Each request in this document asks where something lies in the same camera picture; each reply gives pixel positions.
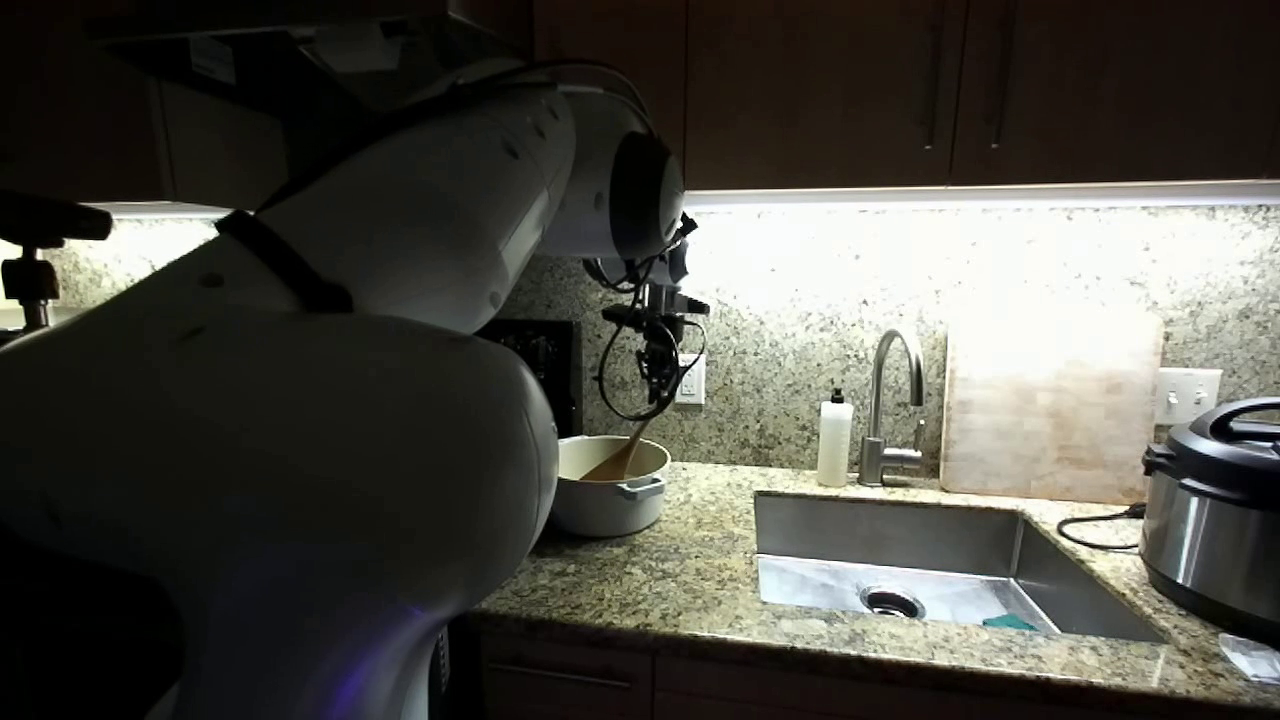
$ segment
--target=kitchen appliance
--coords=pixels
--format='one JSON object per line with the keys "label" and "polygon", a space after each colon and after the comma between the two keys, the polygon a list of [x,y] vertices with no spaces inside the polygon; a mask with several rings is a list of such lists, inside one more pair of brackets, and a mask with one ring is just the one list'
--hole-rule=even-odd
{"label": "kitchen appliance", "polygon": [[1144,565],[1187,613],[1280,643],[1280,395],[1255,395],[1172,428],[1144,458],[1153,478]]}

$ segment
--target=white bowl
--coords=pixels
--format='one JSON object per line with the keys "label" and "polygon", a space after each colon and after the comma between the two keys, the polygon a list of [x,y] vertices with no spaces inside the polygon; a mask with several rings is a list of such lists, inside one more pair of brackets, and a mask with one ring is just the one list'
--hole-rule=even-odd
{"label": "white bowl", "polygon": [[552,524],[573,538],[628,538],[661,515],[661,501],[672,471],[672,453],[641,441],[622,482],[580,482],[628,436],[564,436],[559,441],[559,486],[552,503]]}

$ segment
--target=wall outlet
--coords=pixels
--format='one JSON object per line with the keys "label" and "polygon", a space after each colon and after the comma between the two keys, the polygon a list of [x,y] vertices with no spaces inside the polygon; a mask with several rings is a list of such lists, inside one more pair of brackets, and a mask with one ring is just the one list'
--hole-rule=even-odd
{"label": "wall outlet", "polygon": [[676,405],[706,405],[706,355],[701,355],[681,387],[676,387]]}
{"label": "wall outlet", "polygon": [[1196,415],[1212,411],[1221,384],[1221,367],[1158,367],[1153,395],[1157,425],[1190,425]]}

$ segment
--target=kitchen sink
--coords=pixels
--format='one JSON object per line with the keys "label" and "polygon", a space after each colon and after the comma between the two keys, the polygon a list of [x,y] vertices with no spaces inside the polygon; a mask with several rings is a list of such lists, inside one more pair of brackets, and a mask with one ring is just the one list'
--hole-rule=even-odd
{"label": "kitchen sink", "polygon": [[1163,639],[1004,507],[755,492],[755,568],[763,603]]}

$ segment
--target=bottle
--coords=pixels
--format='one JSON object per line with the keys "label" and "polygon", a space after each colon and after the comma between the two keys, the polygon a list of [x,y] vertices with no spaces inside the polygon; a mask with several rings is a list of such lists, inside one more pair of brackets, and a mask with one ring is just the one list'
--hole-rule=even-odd
{"label": "bottle", "polygon": [[851,405],[840,387],[823,401],[814,419],[814,486],[846,486]]}

